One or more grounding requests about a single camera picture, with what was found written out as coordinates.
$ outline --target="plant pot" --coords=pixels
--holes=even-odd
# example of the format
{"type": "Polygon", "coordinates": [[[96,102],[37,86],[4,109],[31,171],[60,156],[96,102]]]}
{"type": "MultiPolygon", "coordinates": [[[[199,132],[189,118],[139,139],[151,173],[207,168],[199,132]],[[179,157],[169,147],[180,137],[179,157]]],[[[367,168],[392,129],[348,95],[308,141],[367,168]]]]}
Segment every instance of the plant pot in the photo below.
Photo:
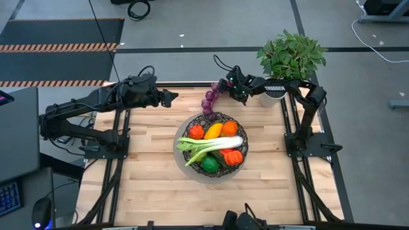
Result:
{"type": "Polygon", "coordinates": [[[287,92],[285,91],[269,91],[262,93],[258,100],[264,108],[271,108],[279,103],[286,95],[287,92]]]}

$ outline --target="white cable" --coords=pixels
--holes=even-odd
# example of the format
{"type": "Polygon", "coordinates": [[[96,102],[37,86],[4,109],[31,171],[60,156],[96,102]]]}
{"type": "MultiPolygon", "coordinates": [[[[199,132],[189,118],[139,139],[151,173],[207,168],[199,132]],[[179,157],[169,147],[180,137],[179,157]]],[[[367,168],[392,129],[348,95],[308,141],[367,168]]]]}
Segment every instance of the white cable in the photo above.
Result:
{"type": "MultiPolygon", "coordinates": [[[[356,2],[356,4],[359,6],[359,8],[365,13],[365,15],[367,15],[364,6],[360,5],[358,0],[356,0],[355,2],[356,2]]],[[[389,63],[409,63],[409,60],[391,61],[391,60],[389,60],[389,59],[383,57],[378,51],[376,51],[374,48],[372,48],[372,46],[370,46],[370,45],[366,44],[364,41],[362,41],[362,39],[360,39],[360,37],[358,36],[357,32],[355,31],[355,28],[353,27],[353,25],[354,25],[356,22],[358,22],[358,21],[359,21],[359,20],[353,21],[352,24],[351,24],[351,28],[352,28],[352,31],[353,31],[353,33],[355,34],[355,36],[359,39],[359,41],[360,41],[362,44],[364,44],[366,47],[369,47],[371,50],[373,50],[373,52],[375,52],[375,53],[376,53],[377,55],[379,55],[383,60],[385,60],[385,61],[387,61],[387,62],[389,62],[389,63]]]]}

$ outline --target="keyboard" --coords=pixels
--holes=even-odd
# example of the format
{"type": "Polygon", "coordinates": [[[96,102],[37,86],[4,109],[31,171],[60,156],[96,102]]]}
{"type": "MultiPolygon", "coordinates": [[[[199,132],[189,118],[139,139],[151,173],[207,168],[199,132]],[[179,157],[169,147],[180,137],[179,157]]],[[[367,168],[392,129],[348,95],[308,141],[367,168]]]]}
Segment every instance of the keyboard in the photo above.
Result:
{"type": "Polygon", "coordinates": [[[12,181],[0,185],[0,217],[22,207],[19,187],[12,181]]]}

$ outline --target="hazard tape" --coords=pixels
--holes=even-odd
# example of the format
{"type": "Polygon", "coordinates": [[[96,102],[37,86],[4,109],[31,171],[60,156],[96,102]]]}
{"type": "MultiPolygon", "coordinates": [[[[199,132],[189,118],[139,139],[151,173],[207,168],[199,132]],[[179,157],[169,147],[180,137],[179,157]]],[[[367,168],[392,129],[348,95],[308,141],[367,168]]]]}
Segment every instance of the hazard tape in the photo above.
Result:
{"type": "Polygon", "coordinates": [[[104,43],[0,45],[0,52],[115,52],[117,46],[117,43],[107,43],[107,46],[104,43]]]}
{"type": "Polygon", "coordinates": [[[72,86],[102,86],[104,80],[12,80],[0,81],[0,87],[72,87],[72,86]]]}
{"type": "MultiPolygon", "coordinates": [[[[99,18],[97,20],[124,20],[123,17],[113,17],[113,18],[99,18]]],[[[61,20],[95,20],[94,18],[86,19],[11,19],[9,22],[21,22],[21,21],[61,21],[61,20]]]]}

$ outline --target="yellow squash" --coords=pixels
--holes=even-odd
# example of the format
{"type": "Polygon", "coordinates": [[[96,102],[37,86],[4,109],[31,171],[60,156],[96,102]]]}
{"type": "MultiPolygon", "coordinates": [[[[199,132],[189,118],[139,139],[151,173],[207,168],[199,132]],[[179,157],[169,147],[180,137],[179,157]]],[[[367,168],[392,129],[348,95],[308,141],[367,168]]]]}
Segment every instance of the yellow squash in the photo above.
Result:
{"type": "Polygon", "coordinates": [[[208,140],[218,138],[220,136],[220,133],[222,132],[222,128],[223,128],[222,123],[216,123],[212,125],[207,131],[206,135],[204,135],[203,139],[208,140]]]}

